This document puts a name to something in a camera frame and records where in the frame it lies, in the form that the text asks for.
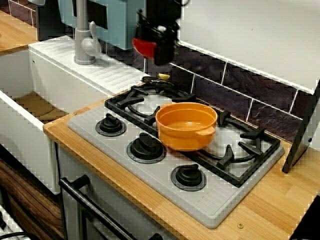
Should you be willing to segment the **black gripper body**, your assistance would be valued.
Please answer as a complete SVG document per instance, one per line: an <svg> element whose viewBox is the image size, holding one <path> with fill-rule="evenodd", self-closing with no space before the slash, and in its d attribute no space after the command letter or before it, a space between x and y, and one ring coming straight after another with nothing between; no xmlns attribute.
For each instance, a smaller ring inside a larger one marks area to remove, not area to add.
<svg viewBox="0 0 320 240"><path fill-rule="evenodd" d="M138 25L150 27L154 31L154 38L137 38L140 40L157 40L159 38L174 39L177 40L179 25L176 21L169 23L157 23L155 20L144 16L143 12L137 12Z"/></svg>

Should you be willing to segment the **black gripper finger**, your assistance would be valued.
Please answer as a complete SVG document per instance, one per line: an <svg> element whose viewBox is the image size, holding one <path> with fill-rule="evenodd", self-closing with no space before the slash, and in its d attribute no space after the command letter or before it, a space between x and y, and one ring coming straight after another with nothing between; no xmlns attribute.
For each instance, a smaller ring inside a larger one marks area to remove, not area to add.
<svg viewBox="0 0 320 240"><path fill-rule="evenodd" d="M154 38L155 32L149 26L138 25L136 27L135 37L136 38Z"/></svg>
<svg viewBox="0 0 320 240"><path fill-rule="evenodd" d="M174 58L175 40L172 38L158 38L154 52L154 64L162 66L170 63Z"/></svg>

